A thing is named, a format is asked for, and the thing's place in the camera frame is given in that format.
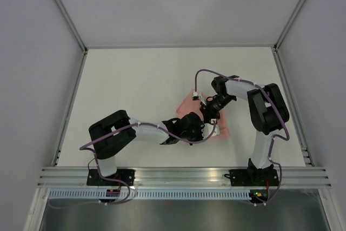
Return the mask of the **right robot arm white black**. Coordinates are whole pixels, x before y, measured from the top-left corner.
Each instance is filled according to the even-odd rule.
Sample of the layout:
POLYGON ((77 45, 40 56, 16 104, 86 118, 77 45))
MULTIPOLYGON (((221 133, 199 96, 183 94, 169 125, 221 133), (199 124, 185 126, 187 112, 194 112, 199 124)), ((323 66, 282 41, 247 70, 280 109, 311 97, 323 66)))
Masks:
POLYGON ((289 112, 278 85, 261 87, 235 76, 217 76, 211 85, 216 94, 200 102, 205 123, 215 123, 226 105, 241 98, 248 103, 251 123, 256 129, 254 151, 247 168, 231 169, 225 177, 233 187, 277 186, 280 181, 271 158, 274 141, 277 137, 285 141, 290 138, 285 126, 289 112))

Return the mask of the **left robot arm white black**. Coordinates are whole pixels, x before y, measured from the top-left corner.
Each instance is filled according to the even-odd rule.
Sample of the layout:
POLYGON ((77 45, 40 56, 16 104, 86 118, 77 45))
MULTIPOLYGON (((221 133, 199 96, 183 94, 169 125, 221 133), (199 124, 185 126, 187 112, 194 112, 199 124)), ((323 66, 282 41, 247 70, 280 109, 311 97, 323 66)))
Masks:
POLYGON ((171 145, 184 140, 192 144, 204 139, 203 128, 203 121, 194 112, 153 124, 140 122, 119 110, 89 127, 99 179, 107 186, 117 182, 115 156, 132 141, 171 145))

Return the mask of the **pink cloth napkin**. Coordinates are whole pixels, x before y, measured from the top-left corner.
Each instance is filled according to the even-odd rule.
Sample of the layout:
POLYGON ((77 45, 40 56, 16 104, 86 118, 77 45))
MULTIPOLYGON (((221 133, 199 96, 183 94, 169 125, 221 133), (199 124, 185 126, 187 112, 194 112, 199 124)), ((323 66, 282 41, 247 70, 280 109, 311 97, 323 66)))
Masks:
MULTIPOLYGON (((203 115, 200 112, 200 104, 199 101, 193 101, 192 95, 194 93, 194 88, 190 90, 190 92, 187 94, 185 99, 182 101, 180 106, 176 110, 176 115, 178 118, 182 118, 183 116, 189 114, 190 112, 196 113, 201 119, 203 119, 203 115)), ((221 110, 220 112, 221 118, 217 120, 217 125, 219 126, 219 132, 220 134, 217 136, 212 137, 212 139, 226 139, 230 138, 229 128, 227 124, 227 120, 224 114, 224 111, 221 110)))

